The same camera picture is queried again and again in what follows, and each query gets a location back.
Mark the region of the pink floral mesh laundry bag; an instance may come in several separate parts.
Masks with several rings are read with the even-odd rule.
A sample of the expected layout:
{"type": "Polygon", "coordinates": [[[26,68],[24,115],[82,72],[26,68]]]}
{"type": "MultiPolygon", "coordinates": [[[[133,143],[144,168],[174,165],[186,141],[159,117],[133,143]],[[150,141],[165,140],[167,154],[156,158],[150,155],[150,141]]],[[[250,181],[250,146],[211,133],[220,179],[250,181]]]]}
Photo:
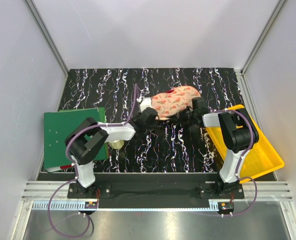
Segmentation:
{"type": "Polygon", "coordinates": [[[183,85],[170,91],[158,93],[151,98],[151,106],[157,111],[160,120],[165,121],[187,107],[192,107],[192,99],[201,97],[192,86],[183,85]]]}

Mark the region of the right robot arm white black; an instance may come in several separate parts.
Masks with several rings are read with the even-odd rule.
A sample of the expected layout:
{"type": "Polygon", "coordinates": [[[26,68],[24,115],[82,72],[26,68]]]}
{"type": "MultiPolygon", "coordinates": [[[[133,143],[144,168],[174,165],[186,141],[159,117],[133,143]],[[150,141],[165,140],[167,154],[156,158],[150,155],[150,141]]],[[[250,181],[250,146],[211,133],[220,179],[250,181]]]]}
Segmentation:
{"type": "Polygon", "coordinates": [[[181,110],[176,116],[194,137],[200,136],[201,128],[220,128],[226,155],[213,190],[218,197],[227,198],[238,189],[244,160],[259,141],[259,133],[248,111],[244,107],[211,110],[206,107],[203,97],[195,97],[192,106],[181,110]]]}

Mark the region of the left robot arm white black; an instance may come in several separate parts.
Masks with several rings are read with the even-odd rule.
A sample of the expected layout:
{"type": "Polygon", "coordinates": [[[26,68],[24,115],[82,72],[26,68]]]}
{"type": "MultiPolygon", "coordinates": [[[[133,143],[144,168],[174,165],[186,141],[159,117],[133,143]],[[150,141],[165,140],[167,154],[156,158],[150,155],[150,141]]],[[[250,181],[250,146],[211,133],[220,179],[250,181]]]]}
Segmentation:
{"type": "Polygon", "coordinates": [[[157,124],[158,113],[148,107],[137,116],[122,123],[97,122],[86,118],[64,140],[65,155],[75,169],[75,180],[69,183],[67,197],[86,199],[100,195],[100,187],[95,184],[93,161],[101,148],[108,142],[130,141],[136,133],[157,124]]]}

